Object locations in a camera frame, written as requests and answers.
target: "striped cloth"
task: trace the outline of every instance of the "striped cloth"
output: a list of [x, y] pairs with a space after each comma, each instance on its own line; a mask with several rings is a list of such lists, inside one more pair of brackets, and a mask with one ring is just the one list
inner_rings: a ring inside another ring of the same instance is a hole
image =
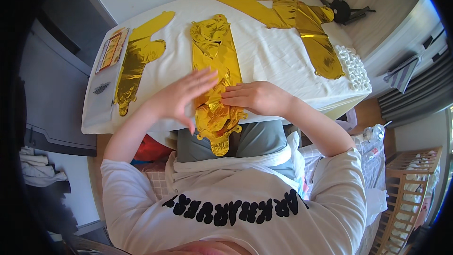
[[390, 88], [397, 88], [401, 93], [406, 91], [412, 74], [418, 65], [422, 62], [421, 55], [414, 55], [405, 62], [401, 63], [394, 70], [387, 72], [384, 81], [390, 84]]

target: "white table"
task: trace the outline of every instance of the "white table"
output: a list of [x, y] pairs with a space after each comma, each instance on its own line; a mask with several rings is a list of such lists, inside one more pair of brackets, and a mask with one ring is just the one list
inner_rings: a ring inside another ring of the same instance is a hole
[[[322, 5], [320, 0], [301, 1], [308, 5]], [[262, 3], [268, 7], [272, 5], [272, 2]], [[118, 105], [113, 105], [110, 121], [89, 127], [82, 125], [82, 133], [114, 133], [146, 99], [189, 74], [192, 71], [192, 38], [189, 33], [191, 22], [210, 19], [215, 14], [224, 14], [231, 23], [244, 83], [263, 80], [272, 82], [332, 119], [340, 117], [371, 93], [370, 90], [352, 90], [346, 77], [328, 80], [314, 75], [314, 68], [296, 29], [267, 29], [265, 25], [247, 14], [216, 0], [178, 0], [164, 4], [116, 26], [106, 33], [105, 40], [110, 38], [114, 31], [122, 27], [137, 28], [163, 11], [174, 11], [176, 14], [166, 27], [151, 37], [151, 40], [164, 39], [167, 48], [159, 59], [146, 65], [137, 91], [137, 100], [129, 104], [129, 111], [124, 117], [119, 115]], [[351, 39], [340, 25], [331, 22], [322, 26], [333, 46], [353, 47]], [[94, 65], [99, 61], [104, 41]], [[82, 120], [86, 116], [87, 95], [95, 70], [96, 67], [93, 67], [88, 82]], [[248, 114], [248, 119], [241, 120], [240, 123], [279, 119], [275, 116], [258, 116], [250, 112]], [[192, 116], [195, 122], [192, 105], [186, 108], [186, 115]], [[149, 131], [168, 132], [182, 128], [184, 126], [174, 120], [160, 120]]]

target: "red bag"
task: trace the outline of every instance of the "red bag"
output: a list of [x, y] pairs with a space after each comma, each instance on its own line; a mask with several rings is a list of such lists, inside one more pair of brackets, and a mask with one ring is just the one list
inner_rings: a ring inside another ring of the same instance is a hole
[[170, 156], [170, 153], [174, 151], [161, 143], [157, 142], [150, 135], [146, 134], [140, 144], [134, 159], [137, 161], [157, 161], [162, 158]]

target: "black cable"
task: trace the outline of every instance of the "black cable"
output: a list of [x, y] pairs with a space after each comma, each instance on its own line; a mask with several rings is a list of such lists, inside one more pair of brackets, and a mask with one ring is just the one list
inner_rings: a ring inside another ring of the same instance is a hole
[[432, 44], [440, 37], [440, 35], [442, 35], [442, 34], [444, 33], [444, 31], [445, 31], [445, 29], [442, 29], [442, 31], [440, 32], [440, 34], [438, 34], [437, 37], [435, 37], [435, 38], [431, 41], [431, 43], [429, 44], [429, 46], [432, 45]]

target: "gold letter balloon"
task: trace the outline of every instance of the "gold letter balloon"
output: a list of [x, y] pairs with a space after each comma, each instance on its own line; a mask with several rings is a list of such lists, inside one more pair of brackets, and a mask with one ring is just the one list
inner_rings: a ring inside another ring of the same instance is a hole
[[192, 22], [193, 68], [202, 70], [211, 66], [218, 71], [218, 84], [195, 99], [195, 122], [199, 140], [211, 141], [211, 150], [216, 156], [224, 156], [230, 147], [228, 137], [241, 132], [240, 119], [247, 118], [243, 108], [223, 105], [220, 93], [226, 87], [241, 83], [241, 71], [237, 61], [230, 25], [225, 15], [217, 14], [210, 20]]
[[170, 23], [174, 14], [163, 12], [132, 30], [115, 93], [115, 104], [120, 105], [120, 116], [125, 116], [129, 103], [137, 99], [135, 95], [146, 64], [161, 57], [165, 51], [165, 41], [151, 41], [151, 36]]
[[295, 27], [300, 33], [316, 75], [332, 80], [345, 76], [329, 37], [321, 27], [321, 24], [333, 20], [333, 11], [330, 8], [308, 6], [298, 0], [272, 0], [272, 9], [257, 0], [218, 1], [255, 18], [269, 29]]

